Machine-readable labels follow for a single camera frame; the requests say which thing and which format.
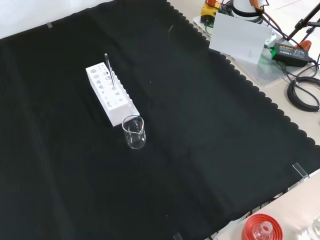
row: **metal stand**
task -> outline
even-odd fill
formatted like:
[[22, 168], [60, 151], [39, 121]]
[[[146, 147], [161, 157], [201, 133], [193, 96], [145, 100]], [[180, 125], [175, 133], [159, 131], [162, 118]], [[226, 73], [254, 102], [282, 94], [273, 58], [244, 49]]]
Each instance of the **metal stand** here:
[[312, 27], [308, 29], [307, 35], [303, 38], [302, 41], [306, 40], [307, 37], [315, 30], [316, 27], [320, 27], [320, 19], [317, 22], [310, 21], [310, 19], [317, 14], [317, 12], [320, 11], [320, 3], [304, 18], [301, 19], [295, 26], [293, 32], [289, 35], [287, 38], [287, 41], [292, 38], [294, 35], [296, 35], [297, 32], [299, 32], [302, 28], [305, 27]]

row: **red button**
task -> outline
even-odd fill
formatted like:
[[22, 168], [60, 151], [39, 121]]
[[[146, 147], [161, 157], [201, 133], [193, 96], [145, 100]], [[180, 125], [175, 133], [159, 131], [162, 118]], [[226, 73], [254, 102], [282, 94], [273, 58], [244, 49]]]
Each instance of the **red button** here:
[[216, 0], [207, 0], [207, 3], [211, 6], [214, 6], [216, 4]]

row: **black tripod leg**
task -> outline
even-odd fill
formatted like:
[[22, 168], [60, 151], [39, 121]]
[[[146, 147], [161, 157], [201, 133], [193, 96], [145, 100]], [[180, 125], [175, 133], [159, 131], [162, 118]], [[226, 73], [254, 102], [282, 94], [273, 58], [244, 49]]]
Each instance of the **black tripod leg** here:
[[320, 10], [320, 3], [304, 18], [301, 19], [296, 25], [295, 25], [295, 29], [293, 30], [293, 32], [289, 35], [289, 37], [287, 38], [287, 41], [292, 38], [294, 35], [296, 35], [297, 32], [299, 32], [302, 28], [306, 27], [308, 22], [310, 21], [310, 19], [317, 14], [317, 12], [319, 12]]
[[313, 32], [314, 32], [314, 30], [316, 29], [316, 27], [315, 26], [313, 26], [313, 27], [311, 27], [311, 28], [309, 28], [307, 31], [306, 31], [306, 35], [305, 35], [305, 37], [302, 39], [302, 41], [301, 42], [303, 42], [304, 40], [306, 40], [308, 37], [309, 37], [309, 35], [310, 34], [312, 34]]

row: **yellow device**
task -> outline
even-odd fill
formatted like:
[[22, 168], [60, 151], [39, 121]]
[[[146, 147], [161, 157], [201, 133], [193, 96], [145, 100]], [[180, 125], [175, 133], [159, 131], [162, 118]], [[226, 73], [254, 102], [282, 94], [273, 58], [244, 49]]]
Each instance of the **yellow device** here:
[[212, 24], [215, 21], [216, 14], [219, 12], [221, 3], [216, 0], [206, 0], [201, 9], [201, 22]]

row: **white wall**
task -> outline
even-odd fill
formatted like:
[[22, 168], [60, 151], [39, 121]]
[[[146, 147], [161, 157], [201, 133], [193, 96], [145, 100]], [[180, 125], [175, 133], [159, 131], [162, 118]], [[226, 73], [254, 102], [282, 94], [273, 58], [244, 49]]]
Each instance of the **white wall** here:
[[111, 0], [0, 0], [0, 39]]

